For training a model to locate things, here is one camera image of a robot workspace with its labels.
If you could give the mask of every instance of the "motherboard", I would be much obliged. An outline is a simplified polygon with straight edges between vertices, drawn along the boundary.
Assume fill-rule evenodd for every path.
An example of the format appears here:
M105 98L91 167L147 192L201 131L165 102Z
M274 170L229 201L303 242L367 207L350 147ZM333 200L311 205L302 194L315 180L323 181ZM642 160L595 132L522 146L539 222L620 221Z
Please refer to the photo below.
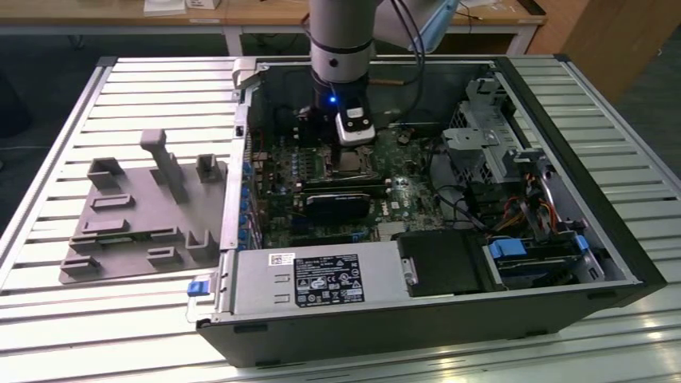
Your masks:
M443 227L423 171L428 142L390 128L333 153L281 136L255 156L263 247L387 241Z

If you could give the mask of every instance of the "blue tab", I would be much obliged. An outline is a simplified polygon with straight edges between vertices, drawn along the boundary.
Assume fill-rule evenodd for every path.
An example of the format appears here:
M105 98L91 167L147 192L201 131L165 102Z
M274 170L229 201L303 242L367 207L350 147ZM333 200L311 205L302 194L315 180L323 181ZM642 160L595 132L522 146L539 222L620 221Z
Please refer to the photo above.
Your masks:
M193 281L187 286L187 296L189 297L199 297L202 295L209 295L209 281Z
M514 257L527 254L519 239L496 239L492 241L491 245L488 245L488 250L494 258Z
M588 249L588 243L586 242L583 235L576 235L576 237L574 237L574 242L576 242L576 246L580 252L582 253L586 252L586 250Z
M500 258L500 249L495 243L488 245L488 253L491 254L491 258Z

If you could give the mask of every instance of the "blue latch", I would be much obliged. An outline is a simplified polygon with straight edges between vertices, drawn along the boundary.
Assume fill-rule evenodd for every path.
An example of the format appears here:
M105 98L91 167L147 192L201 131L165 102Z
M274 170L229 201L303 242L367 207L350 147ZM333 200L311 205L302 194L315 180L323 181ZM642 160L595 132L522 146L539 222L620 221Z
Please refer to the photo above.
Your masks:
M243 174L249 176L253 172L253 168L250 167L250 164L247 162L243 162Z
M582 253L586 252L588 249L588 243L586 242L586 239L583 238L583 235L576 235L574 237L574 242L576 242L578 249Z
M527 255L524 246L522 246L522 241L519 239L496 239L488 245L488 252L494 259Z
M187 296L189 297L199 297L203 295L209 295L210 282L209 281L193 281L189 282L187 286Z

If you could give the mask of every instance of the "gray plastic stand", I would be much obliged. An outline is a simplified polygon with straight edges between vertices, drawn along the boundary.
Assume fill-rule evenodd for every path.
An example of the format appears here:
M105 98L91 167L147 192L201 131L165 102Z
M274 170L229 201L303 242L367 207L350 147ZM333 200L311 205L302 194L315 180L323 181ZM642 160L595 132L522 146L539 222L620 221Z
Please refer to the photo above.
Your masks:
M157 168L91 161L91 189L61 261L61 283L213 267L218 263L226 164L213 155L178 165L162 130L139 146Z

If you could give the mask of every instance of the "slatted aluminum table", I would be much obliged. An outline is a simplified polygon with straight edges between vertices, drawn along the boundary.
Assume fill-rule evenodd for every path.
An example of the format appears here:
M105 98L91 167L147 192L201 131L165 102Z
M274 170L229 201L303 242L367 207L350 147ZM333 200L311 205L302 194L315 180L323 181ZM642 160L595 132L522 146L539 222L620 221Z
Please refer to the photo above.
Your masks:
M681 378L678 179L571 64L511 62L668 286L558 334L265 369L235 369L194 333L186 286L209 270L62 286L58 264L93 157L149 166L143 128L163 128L179 162L229 163L231 57L101 61L0 240L0 381L675 381ZM538 139L520 115L531 144Z

